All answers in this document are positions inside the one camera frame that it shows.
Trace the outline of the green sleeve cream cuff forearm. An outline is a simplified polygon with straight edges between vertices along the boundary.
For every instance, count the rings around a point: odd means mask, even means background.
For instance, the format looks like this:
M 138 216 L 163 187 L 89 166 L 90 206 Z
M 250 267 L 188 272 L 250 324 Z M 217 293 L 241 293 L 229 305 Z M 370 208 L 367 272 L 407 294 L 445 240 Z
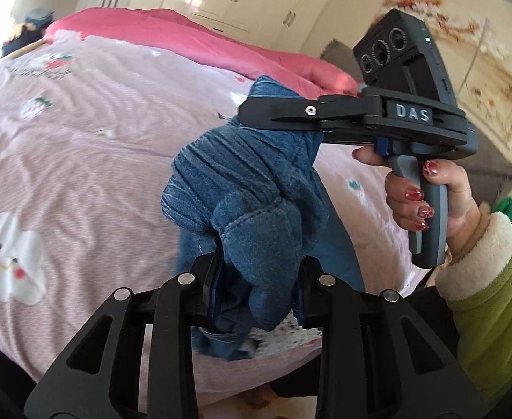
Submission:
M 512 223 L 483 211 L 478 229 L 435 277 L 459 333 L 457 359 L 484 400 L 512 388 Z

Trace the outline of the right hand red nails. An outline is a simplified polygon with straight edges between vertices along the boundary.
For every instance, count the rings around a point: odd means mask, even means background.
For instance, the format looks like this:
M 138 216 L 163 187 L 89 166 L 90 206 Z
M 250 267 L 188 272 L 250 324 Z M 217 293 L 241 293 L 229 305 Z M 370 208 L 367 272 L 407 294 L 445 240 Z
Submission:
M 474 201 L 466 171 L 450 160 L 427 160 L 423 164 L 425 180 L 445 185 L 448 190 L 446 243 L 452 255 L 458 255 L 481 221 L 481 212 Z M 402 229 L 422 232 L 429 228 L 434 209 L 425 200 L 425 192 L 411 181 L 393 173 L 385 180 L 387 205 L 393 219 Z

